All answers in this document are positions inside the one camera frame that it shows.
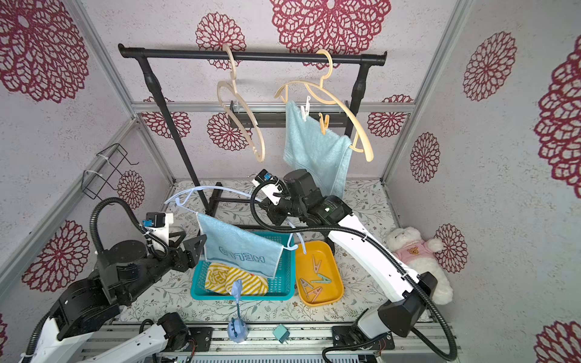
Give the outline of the light blue hanger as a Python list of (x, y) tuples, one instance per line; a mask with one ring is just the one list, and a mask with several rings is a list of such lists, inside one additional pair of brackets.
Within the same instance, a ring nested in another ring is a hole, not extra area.
[[(226, 192), (234, 193), (234, 194), (241, 195), (241, 196), (244, 196), (247, 198), (250, 198), (250, 196), (251, 196), (250, 194), (248, 194), (246, 192), (235, 190), (232, 188), (227, 188), (227, 187), (223, 187), (223, 186), (216, 186), (216, 185), (203, 185), (203, 186), (196, 186), (196, 187), (193, 187), (190, 189), (180, 191), (180, 192), (174, 194), (173, 196), (169, 197), (167, 200), (164, 201), (164, 203), (169, 204), (169, 203), (173, 202), (178, 207), (181, 207), (181, 208), (193, 213), (194, 210), (191, 210), (191, 209), (186, 207), (186, 204), (189, 202), (190, 196), (192, 196), (193, 193), (195, 193), (195, 192), (201, 191), (202, 196), (204, 197), (205, 194), (203, 191), (205, 191), (205, 190), (226, 191)], [(306, 243), (305, 243), (304, 237), (296, 230), (295, 225), (293, 225), (291, 222), (288, 222), (288, 225), (291, 227), (291, 235), (295, 235), (296, 237), (298, 237), (302, 251), (304, 254), (306, 254), (307, 248), (305, 246)]]

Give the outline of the beige plastic hanger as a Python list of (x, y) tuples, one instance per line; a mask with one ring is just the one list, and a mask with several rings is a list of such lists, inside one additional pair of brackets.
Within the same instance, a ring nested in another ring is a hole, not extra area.
[(283, 103), (287, 104), (289, 101), (288, 96), (288, 88), (291, 85), (303, 85), (309, 95), (318, 101), (320, 104), (328, 105), (328, 106), (337, 106), (340, 110), (346, 115), (347, 119), (354, 127), (356, 131), (355, 139), (353, 140), (350, 149), (355, 151), (359, 154), (364, 154), (366, 161), (371, 163), (374, 160), (374, 151), (372, 149), (371, 142), (369, 141), (369, 137), (367, 136), (366, 131), (364, 130), (361, 123), (358, 121), (356, 115), (343, 103), (338, 97), (333, 95), (327, 89), (324, 88), (324, 81), (329, 79), (333, 73), (333, 58), (331, 54), (321, 48), (319, 49), (316, 54), (324, 55), (329, 64), (329, 71), (327, 74), (320, 77), (318, 83), (312, 83), (305, 80), (292, 80), (285, 84), (283, 84), (275, 93), (275, 98), (279, 98)]

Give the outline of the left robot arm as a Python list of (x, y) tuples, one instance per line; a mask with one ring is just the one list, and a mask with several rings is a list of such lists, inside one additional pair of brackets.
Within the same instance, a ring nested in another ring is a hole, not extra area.
[[(145, 241), (123, 240), (104, 248), (98, 217), (112, 204), (120, 205)], [(169, 234), (169, 241), (142, 225), (121, 198), (106, 198), (89, 220), (97, 262), (87, 278), (72, 283), (35, 326), (22, 362), (66, 362), (74, 352), (122, 308), (131, 306), (168, 272), (187, 272), (200, 261), (207, 237), (187, 239), (184, 232)]]

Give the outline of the teal plain towel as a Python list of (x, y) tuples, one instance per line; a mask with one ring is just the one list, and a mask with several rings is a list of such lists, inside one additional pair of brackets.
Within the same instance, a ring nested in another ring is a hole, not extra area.
[(285, 118), (284, 161), (293, 170), (309, 172), (324, 195), (342, 198), (353, 152), (350, 138), (322, 132), (318, 121), (302, 118), (294, 101), (286, 104)]

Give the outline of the grey clothespin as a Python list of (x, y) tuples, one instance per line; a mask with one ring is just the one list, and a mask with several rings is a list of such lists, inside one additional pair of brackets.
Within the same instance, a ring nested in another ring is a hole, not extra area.
[(303, 278), (300, 278), (299, 282), (300, 282), (300, 285), (301, 285), (305, 295), (308, 296), (314, 290), (314, 287), (309, 282), (304, 280)]

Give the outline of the green clothespin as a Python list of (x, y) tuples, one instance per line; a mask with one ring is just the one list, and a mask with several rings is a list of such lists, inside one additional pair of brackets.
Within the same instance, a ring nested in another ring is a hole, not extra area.
[(318, 274), (318, 279), (310, 281), (311, 284), (331, 284), (331, 282), (331, 278), (328, 278), (322, 274)]

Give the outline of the blue hello towel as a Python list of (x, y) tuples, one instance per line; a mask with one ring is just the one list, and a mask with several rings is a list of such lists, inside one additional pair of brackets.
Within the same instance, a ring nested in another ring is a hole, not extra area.
[(197, 215), (201, 234), (207, 241), (207, 261), (241, 269), (263, 278), (275, 278), (283, 254), (280, 242), (245, 231), (211, 216)]

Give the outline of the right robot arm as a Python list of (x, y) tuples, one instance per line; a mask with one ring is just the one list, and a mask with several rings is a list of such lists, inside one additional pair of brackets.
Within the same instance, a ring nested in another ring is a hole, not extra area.
[[(444, 361), (455, 361), (458, 347), (452, 329), (432, 300), (437, 279), (430, 272), (417, 273), (378, 242), (353, 210), (335, 195), (325, 196), (305, 169), (277, 178), (262, 170), (253, 181), (250, 209), (258, 225), (277, 233), (317, 231), (350, 254), (374, 278), (386, 296), (381, 305), (367, 309), (344, 335), (346, 343), (322, 350), (330, 352), (368, 349), (396, 334), (414, 334)], [(440, 324), (449, 345), (443, 352), (415, 324), (429, 310)]]

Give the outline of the yellow striped towel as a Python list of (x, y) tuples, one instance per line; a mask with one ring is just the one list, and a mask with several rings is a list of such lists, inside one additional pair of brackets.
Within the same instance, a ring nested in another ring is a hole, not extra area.
[(221, 263), (210, 263), (204, 288), (220, 295), (229, 295), (236, 281), (242, 282), (242, 296), (264, 296), (269, 292), (267, 278)]

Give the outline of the peach pink clothespin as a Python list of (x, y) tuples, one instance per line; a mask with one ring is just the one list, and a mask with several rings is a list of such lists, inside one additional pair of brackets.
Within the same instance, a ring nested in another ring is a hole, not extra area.
[(318, 260), (315, 255), (312, 255), (313, 272), (318, 275), (322, 266), (322, 260)]

